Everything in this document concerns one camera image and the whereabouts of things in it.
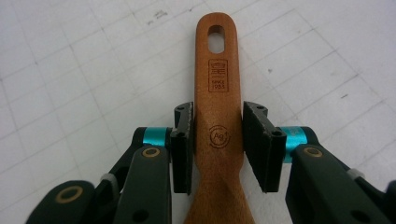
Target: white grid surface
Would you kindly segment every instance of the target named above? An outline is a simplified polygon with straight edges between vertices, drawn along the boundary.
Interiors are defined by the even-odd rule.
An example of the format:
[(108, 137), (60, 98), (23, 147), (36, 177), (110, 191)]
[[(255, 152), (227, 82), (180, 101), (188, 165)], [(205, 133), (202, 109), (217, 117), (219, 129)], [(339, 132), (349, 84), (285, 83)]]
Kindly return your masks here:
[[(379, 189), (396, 179), (394, 0), (0, 0), (0, 223), (23, 223), (66, 180), (97, 184), (137, 127), (173, 126), (213, 11), (236, 24), (244, 100), (312, 127)], [(245, 161), (257, 223), (290, 223), (289, 172), (262, 194)], [(190, 203), (173, 195), (174, 223)]]

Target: wood grain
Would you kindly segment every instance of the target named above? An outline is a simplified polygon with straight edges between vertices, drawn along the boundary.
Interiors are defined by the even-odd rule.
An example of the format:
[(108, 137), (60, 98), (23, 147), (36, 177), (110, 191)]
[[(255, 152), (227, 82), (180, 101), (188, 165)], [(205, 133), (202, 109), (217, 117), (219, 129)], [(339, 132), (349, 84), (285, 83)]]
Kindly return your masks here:
[[(224, 51), (212, 53), (207, 37), (224, 35)], [(203, 16), (195, 43), (195, 163), (201, 174), (186, 223), (254, 223), (240, 184), (243, 164), (238, 45), (233, 20)]]

